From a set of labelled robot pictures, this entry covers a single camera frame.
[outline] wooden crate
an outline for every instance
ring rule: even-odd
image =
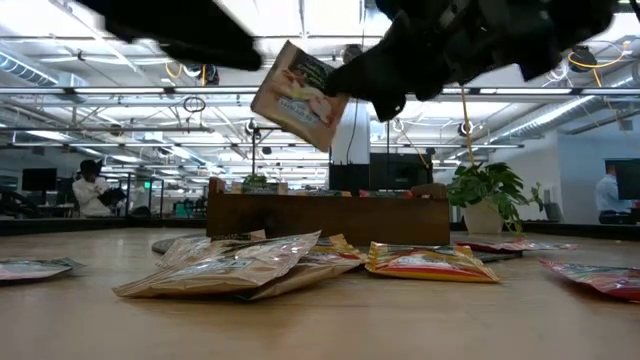
[[[449,244],[449,203],[443,185],[415,188],[430,199],[225,194],[211,178],[207,235],[265,229],[268,237],[322,230],[356,246]]]

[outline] person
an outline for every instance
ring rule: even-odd
[[[82,177],[73,183],[73,193],[80,206],[80,214],[83,216],[104,217],[111,216],[111,210],[98,198],[109,190],[109,184],[104,178],[98,177],[100,166],[92,160],[84,160],[80,163]]]
[[[600,224],[635,224],[631,216],[631,201],[618,198],[616,168],[612,164],[607,165],[607,174],[596,185],[596,207],[600,211]]]

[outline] wooden table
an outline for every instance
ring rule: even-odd
[[[2,359],[638,359],[640,305],[558,281],[535,260],[640,265],[640,244],[493,264],[500,285],[343,276],[255,304],[121,300],[154,271],[151,244],[201,230],[128,229],[0,239],[0,257],[71,257],[75,277],[0,287]]]

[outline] ceiling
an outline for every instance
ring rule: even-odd
[[[0,0],[0,52],[11,52],[21,61],[52,77],[59,77],[63,73],[74,74],[83,79],[88,86],[200,86],[198,79],[188,76],[184,71],[180,72],[179,64],[167,58],[155,42],[143,40],[134,44],[123,43],[100,30],[101,18],[91,11],[71,2],[69,3],[72,12],[70,15],[64,9],[53,5],[52,1]],[[379,41],[389,26],[389,21],[379,13],[366,12],[362,16],[359,0],[219,0],[217,2],[256,37],[256,47],[265,54],[267,64],[275,58],[284,42],[290,40],[308,53],[334,66],[339,66],[340,53],[344,45],[363,43],[365,47],[372,46]],[[608,74],[619,71],[635,60],[635,54],[640,51],[640,42],[635,41],[638,34],[640,34],[640,24],[635,16],[619,14],[608,31],[586,42],[592,52],[597,54],[601,64],[617,59],[621,51],[626,51],[620,61],[600,71],[603,81],[607,80]],[[628,40],[629,43],[623,45],[624,40]],[[532,88],[596,86],[591,73],[576,74],[565,70],[566,66],[552,74],[524,83],[518,68],[510,66],[480,76],[469,86]],[[264,79],[266,71],[266,68],[257,72],[219,69],[220,86],[258,86]],[[0,86],[30,85],[32,84],[11,74],[0,72]],[[262,126],[273,126],[268,120],[251,112],[249,104],[252,95],[250,94],[207,95],[204,98],[208,106],[198,114],[185,111],[182,107],[184,96],[170,98],[159,95],[131,95],[116,98],[94,94],[87,96],[84,104],[60,102],[53,96],[20,95],[12,96],[10,98],[12,102],[6,102],[5,108],[15,111],[17,104],[37,110],[37,113],[29,114],[29,120],[33,121],[28,124],[30,126],[62,128],[74,124],[73,126],[76,127],[95,130],[120,124],[124,128],[145,129],[137,132],[127,131],[121,136],[113,136],[104,131],[67,134],[67,136],[73,136],[77,142],[87,143],[162,141],[180,144],[228,142],[248,145],[251,141],[245,133],[245,126],[250,120],[253,119]],[[441,100],[407,103],[399,119],[402,121],[401,127],[411,141],[438,144],[462,141],[457,134],[457,126],[464,121],[461,100],[455,97]],[[476,125],[476,131],[478,131],[476,137],[480,138],[499,131],[517,118],[553,101],[560,100],[522,96],[479,97],[470,100],[467,110],[470,120]],[[370,105],[368,109],[371,118],[375,119],[375,112]],[[25,126],[24,123],[12,124],[7,118],[0,118],[0,124],[7,127]],[[389,134],[390,141],[394,143],[406,140],[397,127]],[[372,133],[380,132],[379,127],[376,129]],[[56,141],[27,133],[21,134],[19,140]],[[262,141],[264,144],[302,143],[295,136],[279,131],[271,132]],[[384,131],[381,136],[376,137],[374,142],[386,143]],[[138,157],[139,163],[152,165],[195,165],[193,158],[197,158],[202,160],[209,170],[223,169],[222,176],[227,176],[229,179],[238,179],[251,171],[248,160],[251,156],[250,146],[234,149],[192,146],[187,148],[188,156],[160,154],[156,148],[152,147],[140,147],[135,151],[97,146],[87,146],[86,149],[88,152],[104,155],[119,154]],[[179,155],[185,155],[186,159],[182,159]],[[439,158],[447,159],[448,155],[450,151],[439,150]],[[270,177],[287,180],[300,186],[323,185],[326,182],[328,155],[310,147],[274,148],[270,155],[259,151],[258,158],[259,165],[263,166],[260,171],[264,171]],[[285,164],[290,164],[290,167],[285,168]],[[179,169],[179,173],[195,174],[189,169]]]

